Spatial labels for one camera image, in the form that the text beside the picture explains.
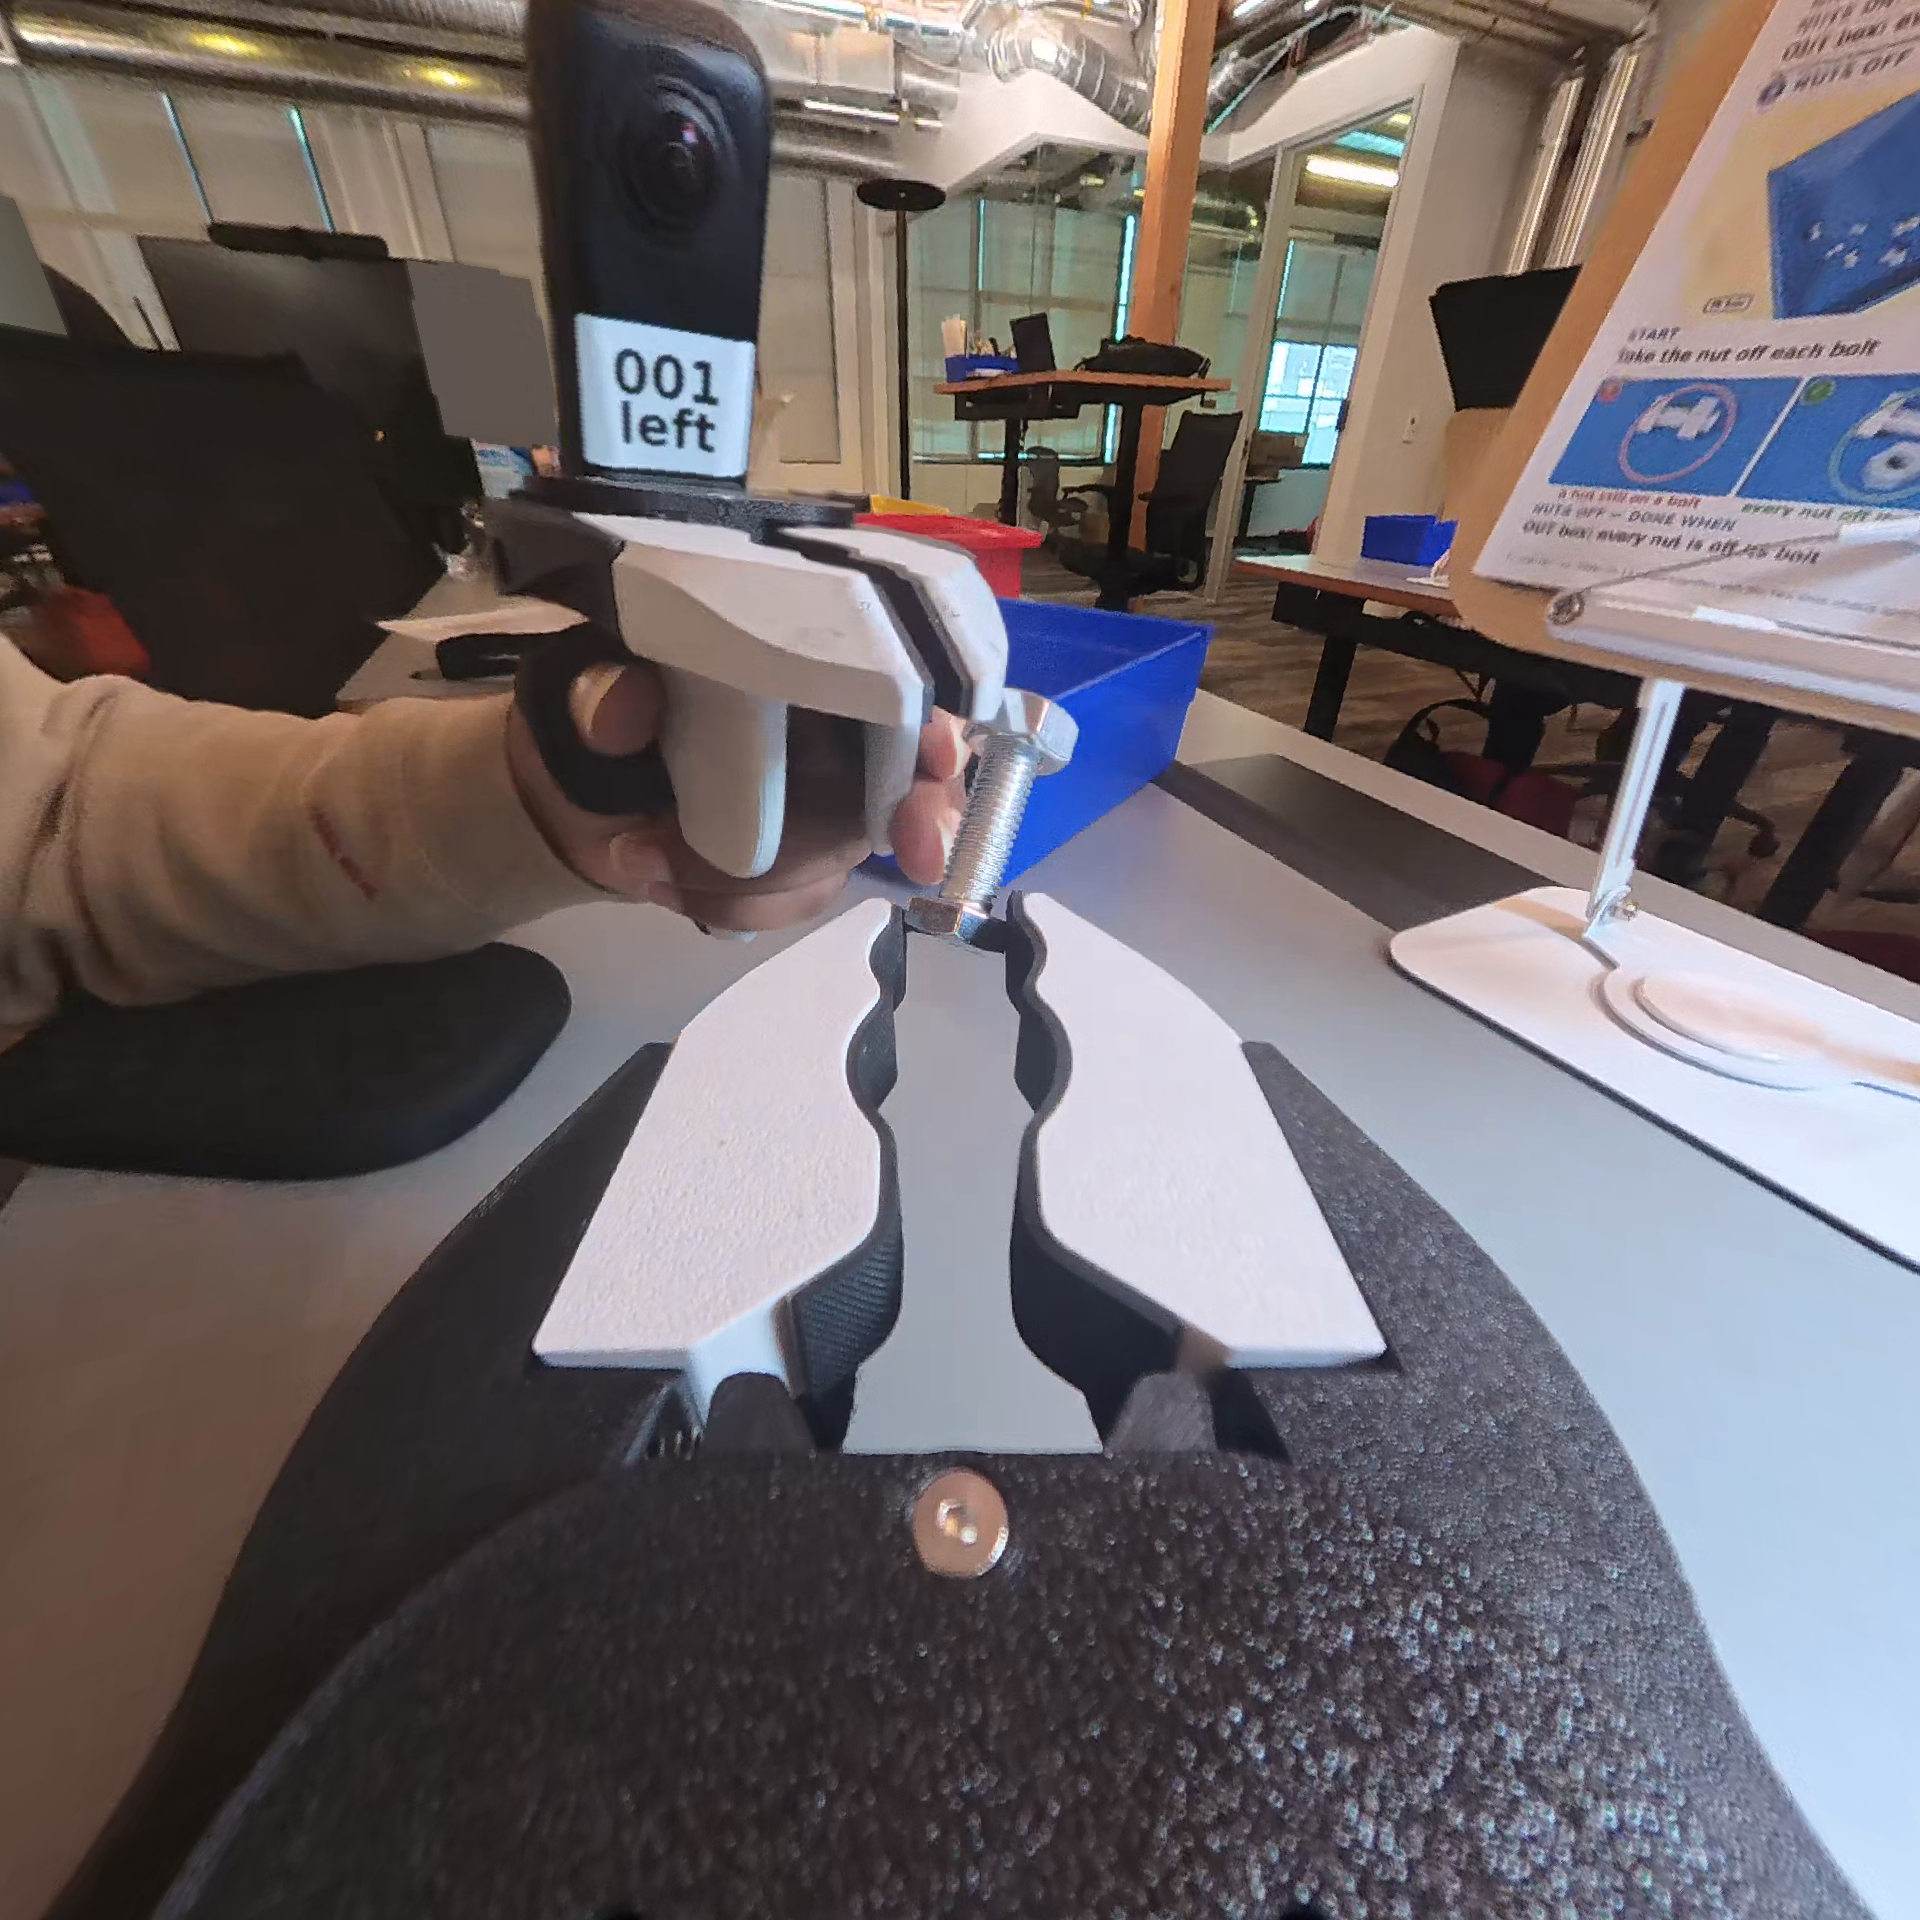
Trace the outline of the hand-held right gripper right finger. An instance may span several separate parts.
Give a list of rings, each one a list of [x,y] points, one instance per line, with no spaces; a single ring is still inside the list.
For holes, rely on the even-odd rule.
[[[1369,1303],[1239,1033],[1045,894],[1010,901],[1017,1090],[1010,1289],[1088,1403],[1186,1374],[1374,1365]]]

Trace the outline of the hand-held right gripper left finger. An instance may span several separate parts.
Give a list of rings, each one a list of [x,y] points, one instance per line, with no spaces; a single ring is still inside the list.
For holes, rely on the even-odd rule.
[[[539,1323],[553,1367],[773,1376],[841,1431],[903,1291],[896,1083],[905,926],[853,903],[674,1040]]]

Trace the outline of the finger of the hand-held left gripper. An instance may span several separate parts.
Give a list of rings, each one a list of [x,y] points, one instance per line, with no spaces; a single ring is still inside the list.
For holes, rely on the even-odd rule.
[[[946,631],[921,587],[878,560],[848,565],[875,581],[891,624],[805,631],[782,581],[809,553],[688,521],[597,521],[617,542],[613,594],[624,647],[663,683],[661,738],[693,715],[800,706],[905,729],[939,706],[985,722],[1006,688],[1003,631]]]
[[[802,608],[807,633],[862,633],[891,624],[873,578],[850,560],[878,560],[921,587],[930,613],[949,633],[1001,633],[999,601],[971,558],[921,535],[889,533],[878,526],[802,521],[782,526],[782,544],[807,551],[798,574],[782,581],[782,599]]]

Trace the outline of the steel hex nut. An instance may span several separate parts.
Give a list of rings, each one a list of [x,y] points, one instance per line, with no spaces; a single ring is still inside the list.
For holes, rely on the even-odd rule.
[[[1033,777],[1061,773],[1074,754],[1074,715],[1035,690],[1003,688],[999,706],[974,729],[981,766],[994,759],[1029,763]]]

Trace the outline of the steel hex bolt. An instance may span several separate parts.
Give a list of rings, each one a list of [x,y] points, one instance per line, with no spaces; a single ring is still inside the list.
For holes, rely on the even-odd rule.
[[[942,882],[930,896],[907,901],[903,910],[905,930],[949,944],[978,944],[985,937],[1031,789],[1040,779],[1033,777],[1029,763],[1013,759],[992,759],[981,766],[974,743],[976,725],[981,722],[967,729],[967,743],[974,750],[971,786]]]

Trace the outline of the person's left forearm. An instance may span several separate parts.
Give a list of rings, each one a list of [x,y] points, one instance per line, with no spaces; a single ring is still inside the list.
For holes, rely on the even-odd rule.
[[[297,718],[2,645],[2,1038],[66,1001],[466,953],[603,894],[521,802],[510,706]]]

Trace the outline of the person's left hand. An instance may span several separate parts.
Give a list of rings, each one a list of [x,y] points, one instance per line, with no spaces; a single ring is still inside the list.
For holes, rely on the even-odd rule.
[[[919,736],[914,779],[887,830],[894,862],[912,882],[944,875],[967,802],[969,757],[965,727],[935,711]],[[507,709],[507,761],[519,800],[565,866],[608,896],[661,907],[718,939],[818,921],[873,853],[853,750],[814,715],[793,727],[782,846],[757,878],[729,875],[697,857],[674,811],[610,816],[574,807],[544,763],[521,699]]]

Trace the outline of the red plastic bin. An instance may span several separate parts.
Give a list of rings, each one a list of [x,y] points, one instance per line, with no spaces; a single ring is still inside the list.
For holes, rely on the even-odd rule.
[[[857,512],[855,523],[901,537],[923,537],[967,553],[999,599],[1024,594],[1024,560],[1045,542],[1042,533],[1022,526],[937,512],[889,496]]]

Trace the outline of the wooden standing desk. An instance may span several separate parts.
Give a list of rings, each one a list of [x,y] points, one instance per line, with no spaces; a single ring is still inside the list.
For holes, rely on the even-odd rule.
[[[1120,370],[992,373],[939,382],[935,393],[955,402],[1019,402],[1024,409],[1074,400],[1083,409],[1115,409],[1125,416],[1154,414],[1186,400],[1211,398],[1230,389],[1214,375],[1143,375]]]

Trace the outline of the grey monitor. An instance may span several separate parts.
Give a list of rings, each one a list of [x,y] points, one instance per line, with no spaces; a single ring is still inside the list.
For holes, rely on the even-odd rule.
[[[535,286],[453,261],[402,261],[443,430],[459,441],[560,443],[555,377]]]

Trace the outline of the black office chair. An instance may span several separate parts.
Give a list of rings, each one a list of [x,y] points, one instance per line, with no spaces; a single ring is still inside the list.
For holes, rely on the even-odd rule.
[[[1122,613],[1152,592],[1191,592],[1209,560],[1209,514],[1239,437],[1241,414],[1193,414],[1163,448],[1143,498],[1143,546],[1070,537],[1054,558],[1097,587],[1099,610]]]

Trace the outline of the white document stand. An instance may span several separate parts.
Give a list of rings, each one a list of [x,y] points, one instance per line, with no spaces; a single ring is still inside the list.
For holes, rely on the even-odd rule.
[[[1479,574],[1481,551],[1568,379],[1634,263],[1673,176],[1737,69],[1746,32],[1728,5],[1671,85],[1627,187],[1577,277],[1525,393],[1474,478],[1449,553],[1470,624],[1552,665],[1639,681],[1589,891],[1541,887],[1394,935],[1397,969],[1570,1067],[1909,1266],[1915,1214],[1915,1022],[1632,903],[1634,853],[1689,690],[1915,736],[1915,645],[1776,626],[1618,587],[1559,592]]]

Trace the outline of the black wrist rest pad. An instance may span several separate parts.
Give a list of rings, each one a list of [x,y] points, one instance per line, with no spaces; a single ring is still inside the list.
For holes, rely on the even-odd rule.
[[[418,1161],[485,1122],[571,1013],[565,974],[487,944],[160,1006],[78,999],[2,1058],[2,1157],[224,1182]]]

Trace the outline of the printed instruction sheet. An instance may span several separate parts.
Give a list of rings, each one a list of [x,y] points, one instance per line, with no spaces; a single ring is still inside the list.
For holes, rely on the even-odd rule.
[[[1737,23],[1479,574],[1915,645],[1918,5]]]

